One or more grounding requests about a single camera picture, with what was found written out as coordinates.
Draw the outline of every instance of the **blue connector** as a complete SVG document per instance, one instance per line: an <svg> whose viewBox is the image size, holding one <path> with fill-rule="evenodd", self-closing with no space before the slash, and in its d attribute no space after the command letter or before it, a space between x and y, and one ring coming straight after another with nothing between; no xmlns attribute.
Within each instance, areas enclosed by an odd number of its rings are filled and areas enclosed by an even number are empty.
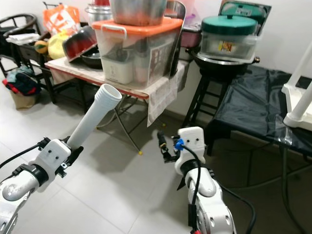
<svg viewBox="0 0 312 234"><path fill-rule="evenodd" d="M182 145L184 145L184 141L180 138L177 143L175 144L175 148L177 150L183 150Z"/></svg>

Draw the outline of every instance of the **table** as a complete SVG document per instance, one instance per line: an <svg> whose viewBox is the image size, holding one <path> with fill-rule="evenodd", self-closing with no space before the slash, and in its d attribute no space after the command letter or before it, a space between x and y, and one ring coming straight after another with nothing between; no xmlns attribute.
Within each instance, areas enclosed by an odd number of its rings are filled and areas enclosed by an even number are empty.
<svg viewBox="0 0 312 234"><path fill-rule="evenodd" d="M106 124L98 126L103 127L113 121L115 118L118 119L120 125L122 126L125 134L132 142L133 146L142 154L141 150L138 148L136 143L130 136L130 133L144 120L148 119L148 125L151 125L158 116L164 111L164 109L176 99L177 92L182 90L185 85L186 76L189 68L189 63L186 61L178 62L177 73L170 79L166 77L161 77L155 83L144 89L137 89L129 85L119 84L113 81L105 80L105 75L103 70L92 69L81 63L81 61L75 61L69 63L66 58L59 58L56 60L49 61L45 63L45 66L51 70L53 79L55 83L62 83L68 81L72 78L78 78L86 82L102 85L108 83L115 88L117 88L122 94L123 98L117 107L114 109L114 115ZM133 105L128 106L126 109L121 109L121 104L128 97L132 96L137 99L142 99L146 106L148 107L148 115L139 121L131 130L127 130L120 119L122 115L128 108Z"/></svg>
<svg viewBox="0 0 312 234"><path fill-rule="evenodd" d="M215 117L205 128L205 142L209 145L207 153L210 155L214 141L218 138L230 138L231 131L239 131L277 144L282 156L282 176L251 185L251 154L247 186L256 188L281 179L285 208L301 233L306 233L290 210L287 178L312 168L309 161L309 156L312 156L312 132L290 128L283 123L287 106L281 88L290 76L281 71L249 66L246 74L237 76L230 84ZM298 85L306 88L308 80L300 79ZM288 149L301 153L309 164L288 172Z"/></svg>

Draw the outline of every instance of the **orange lid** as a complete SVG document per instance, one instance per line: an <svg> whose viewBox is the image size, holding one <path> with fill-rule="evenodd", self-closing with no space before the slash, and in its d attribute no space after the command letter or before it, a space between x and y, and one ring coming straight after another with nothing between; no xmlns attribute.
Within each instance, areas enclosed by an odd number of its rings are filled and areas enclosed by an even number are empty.
<svg viewBox="0 0 312 234"><path fill-rule="evenodd" d="M129 35L143 35L148 37L179 28L182 26L182 23L183 20L181 19L164 17L162 23L157 26L131 26L118 24L115 23L113 19L109 19L92 23L92 28L105 32L126 33Z"/></svg>

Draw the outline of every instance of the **orange plastic bag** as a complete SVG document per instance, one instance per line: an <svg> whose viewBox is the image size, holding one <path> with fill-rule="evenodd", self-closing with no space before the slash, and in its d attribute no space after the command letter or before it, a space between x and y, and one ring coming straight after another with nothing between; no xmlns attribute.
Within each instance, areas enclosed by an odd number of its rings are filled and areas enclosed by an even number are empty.
<svg viewBox="0 0 312 234"><path fill-rule="evenodd" d="M56 8L43 11L43 25L55 35L63 29L78 31L80 28L79 10L73 6L60 4Z"/></svg>

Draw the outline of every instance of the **clothes pile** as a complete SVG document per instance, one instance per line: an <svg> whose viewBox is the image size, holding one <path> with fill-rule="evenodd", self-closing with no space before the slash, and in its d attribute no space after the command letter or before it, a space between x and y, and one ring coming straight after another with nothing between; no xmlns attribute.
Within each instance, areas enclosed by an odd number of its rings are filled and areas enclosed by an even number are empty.
<svg viewBox="0 0 312 234"><path fill-rule="evenodd" d="M39 94L41 91L41 87L32 80L34 75L33 70L22 65L21 67L10 71L2 83L15 94L32 96Z"/></svg>

